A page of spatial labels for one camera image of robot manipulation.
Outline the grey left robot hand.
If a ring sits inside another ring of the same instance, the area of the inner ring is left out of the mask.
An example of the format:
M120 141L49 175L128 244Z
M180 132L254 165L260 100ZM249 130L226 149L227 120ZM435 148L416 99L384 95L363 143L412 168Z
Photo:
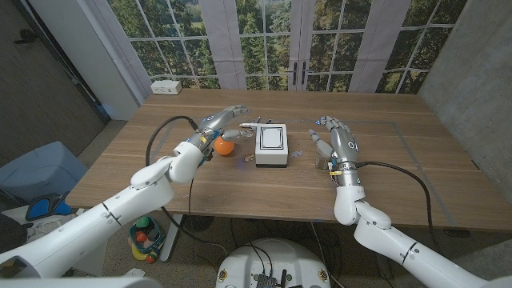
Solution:
M194 144L205 157L208 157L211 154L211 145L218 137L224 141L252 137L254 134L250 131L225 129L225 126L228 126L236 116L248 113L249 110L245 105L236 105L229 106L216 114L211 114L201 121L188 142Z

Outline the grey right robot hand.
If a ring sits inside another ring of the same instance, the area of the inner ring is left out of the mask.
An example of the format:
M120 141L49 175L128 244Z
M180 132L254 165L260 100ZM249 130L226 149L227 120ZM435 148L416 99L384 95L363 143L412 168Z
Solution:
M337 186L360 186L356 167L359 149L348 125L330 116L322 116L316 123L330 132L330 143L327 143L314 130L308 130L318 152L318 166L329 170Z

